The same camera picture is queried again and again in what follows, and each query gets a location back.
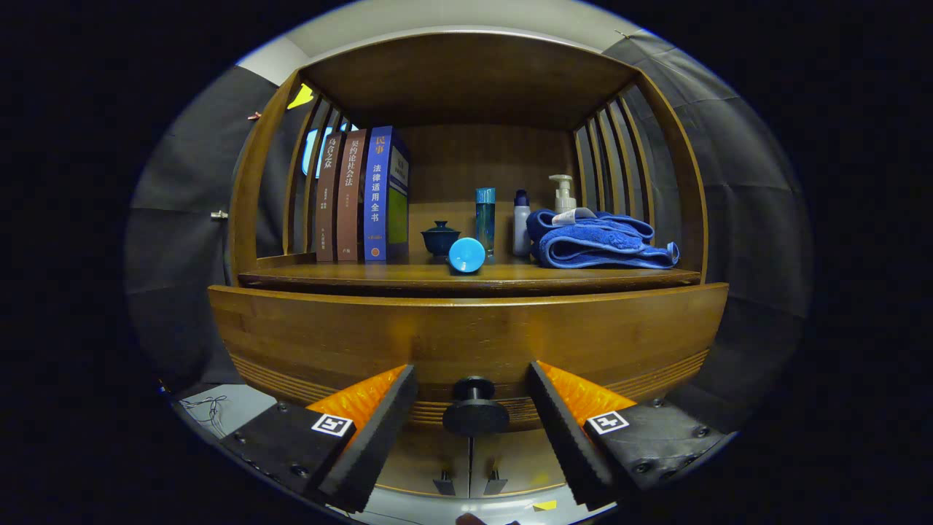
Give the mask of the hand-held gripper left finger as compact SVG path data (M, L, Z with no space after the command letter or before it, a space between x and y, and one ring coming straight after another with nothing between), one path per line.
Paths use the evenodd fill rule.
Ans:
M276 403L220 443L287 491L361 512L417 392L414 366L401 365L304 408Z

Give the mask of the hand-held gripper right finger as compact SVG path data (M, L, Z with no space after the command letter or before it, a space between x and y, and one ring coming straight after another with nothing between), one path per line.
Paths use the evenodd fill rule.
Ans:
M634 402L545 362L528 392L577 504L590 510L670 486L729 441L672 402Z

